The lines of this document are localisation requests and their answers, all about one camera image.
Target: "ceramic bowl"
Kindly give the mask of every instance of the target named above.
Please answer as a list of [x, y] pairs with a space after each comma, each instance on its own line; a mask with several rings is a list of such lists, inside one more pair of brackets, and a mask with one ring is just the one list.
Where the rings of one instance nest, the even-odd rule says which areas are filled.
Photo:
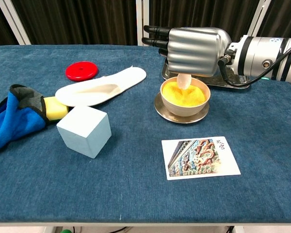
[[172, 102], [169, 102], [167, 99], [165, 99], [165, 97], [162, 93], [163, 88], [166, 85], [166, 83], [176, 82], [176, 81], [177, 81], [177, 77], [170, 78], [170, 79], [167, 79], [165, 82], [163, 82], [161, 85], [162, 101], [163, 101], [163, 104], [165, 105], [165, 107], [167, 108], [167, 110], [169, 112], [177, 115], [177, 116], [180, 116], [180, 117], [189, 117], [189, 116], [195, 115], [198, 112], [200, 112], [205, 107], [205, 105], [207, 104], [207, 102], [210, 99], [210, 90], [209, 90], [208, 86], [206, 84], [204, 84], [202, 81], [192, 78], [191, 85], [197, 86], [203, 91], [203, 93], [206, 97], [206, 101], [203, 102], [202, 104], [199, 104], [196, 106], [183, 107], [183, 106], [173, 104]]

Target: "black cable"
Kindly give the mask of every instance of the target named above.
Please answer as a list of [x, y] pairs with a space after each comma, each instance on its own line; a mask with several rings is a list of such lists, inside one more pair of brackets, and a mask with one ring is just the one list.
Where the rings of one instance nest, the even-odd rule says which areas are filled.
[[127, 227], [123, 227], [123, 228], [121, 228], [121, 229], [119, 229], [119, 230], [116, 230], [116, 231], [114, 231], [114, 232], [109, 232], [109, 233], [117, 233], [117, 232], [120, 232], [120, 231], [124, 230], [125, 228], [127, 228]]
[[285, 59], [289, 54], [291, 54], [291, 48], [288, 49], [284, 54], [282, 54], [270, 67], [268, 67], [263, 73], [261, 73], [255, 79], [250, 80], [246, 83], [242, 83], [242, 84], [235, 84], [235, 83], [232, 83], [228, 80], [228, 76], [226, 73], [226, 64], [228, 63], [228, 60], [225, 57], [221, 58], [218, 61], [218, 66], [219, 66], [221, 75], [227, 84], [229, 84], [231, 86], [236, 86], [236, 87], [244, 87], [244, 86], [251, 85], [251, 84], [255, 83], [256, 81], [260, 80], [261, 78], [263, 78], [266, 74], [268, 74], [270, 71], [272, 71], [277, 65], [279, 65], [279, 63], [283, 59]]
[[233, 229], [234, 229], [234, 226], [230, 226], [228, 230], [226, 231], [226, 233], [232, 233]]

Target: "red disc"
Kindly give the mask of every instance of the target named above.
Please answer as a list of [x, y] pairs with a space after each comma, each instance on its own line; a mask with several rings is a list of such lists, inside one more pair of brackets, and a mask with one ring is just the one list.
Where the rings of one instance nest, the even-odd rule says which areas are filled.
[[68, 66], [65, 74], [70, 80], [81, 82], [91, 79], [97, 72], [98, 68], [92, 62], [76, 62]]

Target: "blue glove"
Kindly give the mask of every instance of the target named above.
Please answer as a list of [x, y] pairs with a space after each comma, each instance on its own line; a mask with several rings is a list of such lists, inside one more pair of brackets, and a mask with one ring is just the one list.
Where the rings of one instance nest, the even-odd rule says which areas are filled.
[[31, 88], [12, 85], [0, 103], [0, 148], [48, 123], [43, 96]]

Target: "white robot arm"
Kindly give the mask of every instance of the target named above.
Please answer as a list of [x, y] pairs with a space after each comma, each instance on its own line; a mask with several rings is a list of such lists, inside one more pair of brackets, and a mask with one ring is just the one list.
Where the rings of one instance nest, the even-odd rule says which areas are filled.
[[[211, 77], [220, 72], [232, 86], [246, 86], [262, 77], [291, 83], [291, 38], [244, 35], [240, 42], [232, 43], [229, 35], [218, 28], [145, 26], [144, 30], [154, 39], [143, 38], [143, 43], [159, 47], [173, 73]], [[226, 67], [235, 74], [256, 78], [243, 84], [231, 83]]]

